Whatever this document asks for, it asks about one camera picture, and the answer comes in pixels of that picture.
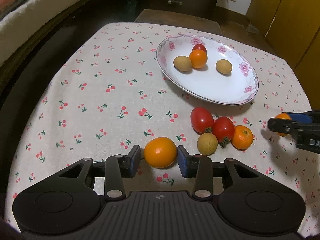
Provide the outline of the cherry print tablecloth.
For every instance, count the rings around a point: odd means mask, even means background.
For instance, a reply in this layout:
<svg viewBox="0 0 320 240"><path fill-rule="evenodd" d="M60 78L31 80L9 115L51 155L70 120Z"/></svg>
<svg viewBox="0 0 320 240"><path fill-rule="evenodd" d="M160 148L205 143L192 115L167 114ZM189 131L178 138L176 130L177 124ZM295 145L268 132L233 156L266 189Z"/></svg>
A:
<svg viewBox="0 0 320 240"><path fill-rule="evenodd" d="M177 35L194 46L203 33L166 25L110 23L73 49L23 123L9 177L7 223L17 227L12 204L21 191L84 157L104 161L157 137L170 138L197 154L199 136L190 113L204 107L215 118L226 116L248 127L254 137L249 149L218 147L211 159L234 158L297 191L306 203L299 233L319 234L319 155L297 149L291 137L280 137L266 127L268 119L281 112L310 110L293 70L276 55L211 35L219 41L213 46L216 53L228 55L234 49L236 68L257 72L259 90L243 106L204 102L175 86L158 66L156 48Z"/></svg>

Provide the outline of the dark wooden bench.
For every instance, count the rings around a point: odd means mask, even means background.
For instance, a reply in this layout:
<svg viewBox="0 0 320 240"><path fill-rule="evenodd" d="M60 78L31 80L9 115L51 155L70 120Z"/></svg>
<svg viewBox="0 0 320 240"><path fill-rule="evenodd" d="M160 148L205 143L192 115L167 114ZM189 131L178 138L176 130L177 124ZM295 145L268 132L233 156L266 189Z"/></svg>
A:
<svg viewBox="0 0 320 240"><path fill-rule="evenodd" d="M183 27L222 36L220 25L217 22L178 12L144 9L135 22Z"/></svg>

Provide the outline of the white floral oval plate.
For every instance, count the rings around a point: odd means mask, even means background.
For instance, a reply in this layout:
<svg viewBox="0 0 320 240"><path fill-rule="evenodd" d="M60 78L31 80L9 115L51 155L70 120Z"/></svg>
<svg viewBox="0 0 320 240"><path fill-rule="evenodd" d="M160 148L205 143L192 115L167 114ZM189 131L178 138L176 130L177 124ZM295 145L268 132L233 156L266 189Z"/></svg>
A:
<svg viewBox="0 0 320 240"><path fill-rule="evenodd" d="M163 74L190 95L220 105L243 105L254 99L259 89L258 76L249 61L237 50L219 41L219 35L180 34L165 38L157 47L156 59ZM188 56L193 46L202 43L208 61L199 70L182 73L174 67L174 58ZM232 72L223 75L216 62L226 59Z"/></svg>

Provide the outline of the small red cherry tomato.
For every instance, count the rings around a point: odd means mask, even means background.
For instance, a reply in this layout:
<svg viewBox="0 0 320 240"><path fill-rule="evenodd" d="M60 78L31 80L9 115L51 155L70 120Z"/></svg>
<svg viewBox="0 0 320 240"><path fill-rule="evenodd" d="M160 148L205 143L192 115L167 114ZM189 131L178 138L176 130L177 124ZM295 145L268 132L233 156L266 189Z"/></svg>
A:
<svg viewBox="0 0 320 240"><path fill-rule="evenodd" d="M205 53L207 52L206 47L203 44L196 44L195 46L193 46L192 51L195 50L201 50L204 51Z"/></svg>

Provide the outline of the orange with stem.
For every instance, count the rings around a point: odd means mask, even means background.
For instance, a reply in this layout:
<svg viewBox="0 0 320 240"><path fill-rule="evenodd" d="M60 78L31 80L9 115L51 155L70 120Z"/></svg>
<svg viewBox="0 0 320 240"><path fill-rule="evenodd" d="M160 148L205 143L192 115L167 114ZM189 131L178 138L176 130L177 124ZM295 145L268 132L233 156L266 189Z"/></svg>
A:
<svg viewBox="0 0 320 240"><path fill-rule="evenodd" d="M177 147L167 137L157 137L149 141L144 147L144 159L154 168L166 168L177 158Z"/></svg>

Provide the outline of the red tomato with calyx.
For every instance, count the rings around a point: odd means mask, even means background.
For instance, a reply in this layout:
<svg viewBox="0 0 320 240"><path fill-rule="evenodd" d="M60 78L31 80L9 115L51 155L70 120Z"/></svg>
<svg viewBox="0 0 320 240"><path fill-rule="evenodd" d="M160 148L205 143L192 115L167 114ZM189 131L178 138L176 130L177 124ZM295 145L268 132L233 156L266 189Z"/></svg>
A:
<svg viewBox="0 0 320 240"><path fill-rule="evenodd" d="M216 136L221 147L225 148L234 137L235 126L231 119L221 116L215 120L212 133Z"/></svg>

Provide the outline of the tan longan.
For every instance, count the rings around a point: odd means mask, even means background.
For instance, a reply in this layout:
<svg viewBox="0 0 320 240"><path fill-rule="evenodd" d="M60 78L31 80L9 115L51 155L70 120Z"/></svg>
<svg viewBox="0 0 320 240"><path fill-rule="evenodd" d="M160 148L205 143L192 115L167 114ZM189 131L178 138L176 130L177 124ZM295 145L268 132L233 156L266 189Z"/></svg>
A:
<svg viewBox="0 0 320 240"><path fill-rule="evenodd" d="M197 141L197 149L202 155L212 155L218 146L218 140L212 133L203 133Z"/></svg>
<svg viewBox="0 0 320 240"><path fill-rule="evenodd" d="M180 72L188 72L192 68L191 60L186 56L175 57L173 63Z"/></svg>
<svg viewBox="0 0 320 240"><path fill-rule="evenodd" d="M216 70L223 75L229 75L232 72L232 64L226 59L220 59L216 62Z"/></svg>

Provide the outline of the tan longan by tomatoes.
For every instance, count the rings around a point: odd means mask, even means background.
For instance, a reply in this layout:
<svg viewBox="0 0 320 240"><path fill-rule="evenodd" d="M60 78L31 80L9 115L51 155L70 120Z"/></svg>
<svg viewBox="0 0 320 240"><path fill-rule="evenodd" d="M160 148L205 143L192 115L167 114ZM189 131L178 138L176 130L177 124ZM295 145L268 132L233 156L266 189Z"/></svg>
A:
<svg viewBox="0 0 320 240"><path fill-rule="evenodd" d="M197 149L202 155L212 155L218 146L218 140L212 133L203 133L197 141Z"/></svg>

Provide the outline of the small mandarin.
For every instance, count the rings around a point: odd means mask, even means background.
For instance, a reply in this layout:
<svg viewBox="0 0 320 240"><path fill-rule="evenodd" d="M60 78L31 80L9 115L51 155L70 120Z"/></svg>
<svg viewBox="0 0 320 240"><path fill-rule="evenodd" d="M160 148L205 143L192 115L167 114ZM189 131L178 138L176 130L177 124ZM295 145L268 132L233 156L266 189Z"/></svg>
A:
<svg viewBox="0 0 320 240"><path fill-rule="evenodd" d="M284 112L276 115L275 118L276 118L276 119L291 120L291 117L290 117L288 114L284 113ZM278 133L278 132L277 132L277 134L278 134L279 136L281 136L281 137L287 136L287 134L285 134L285 133Z"/></svg>
<svg viewBox="0 0 320 240"><path fill-rule="evenodd" d="M236 149L244 151L253 143L253 133L246 126L235 126L235 132L231 143Z"/></svg>

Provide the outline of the yellow wooden wardrobe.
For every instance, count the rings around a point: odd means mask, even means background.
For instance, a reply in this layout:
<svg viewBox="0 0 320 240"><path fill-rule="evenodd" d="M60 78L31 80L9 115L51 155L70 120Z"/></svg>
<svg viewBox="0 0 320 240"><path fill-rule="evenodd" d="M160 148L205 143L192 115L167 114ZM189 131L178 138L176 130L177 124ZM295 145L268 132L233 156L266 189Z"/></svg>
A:
<svg viewBox="0 0 320 240"><path fill-rule="evenodd" d="M319 0L251 0L250 22L292 68L319 108Z"/></svg>

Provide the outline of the large orange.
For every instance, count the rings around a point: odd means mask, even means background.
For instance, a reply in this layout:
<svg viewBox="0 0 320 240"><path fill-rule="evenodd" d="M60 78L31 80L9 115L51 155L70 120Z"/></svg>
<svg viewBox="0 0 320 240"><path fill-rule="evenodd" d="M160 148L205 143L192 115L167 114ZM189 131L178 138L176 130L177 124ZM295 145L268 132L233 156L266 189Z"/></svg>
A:
<svg viewBox="0 0 320 240"><path fill-rule="evenodd" d="M193 68L200 69L206 65L208 57L205 51L195 49L189 54L189 59Z"/></svg>

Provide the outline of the red tomato left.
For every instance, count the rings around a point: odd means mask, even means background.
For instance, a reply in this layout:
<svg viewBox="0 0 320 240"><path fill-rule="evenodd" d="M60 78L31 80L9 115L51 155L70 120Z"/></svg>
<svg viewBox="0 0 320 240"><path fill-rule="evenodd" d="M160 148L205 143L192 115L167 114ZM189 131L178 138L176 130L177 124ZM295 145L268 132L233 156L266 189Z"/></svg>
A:
<svg viewBox="0 0 320 240"><path fill-rule="evenodd" d="M194 108L191 111L190 120L193 129L197 133L212 133L214 119L207 109L203 107Z"/></svg>

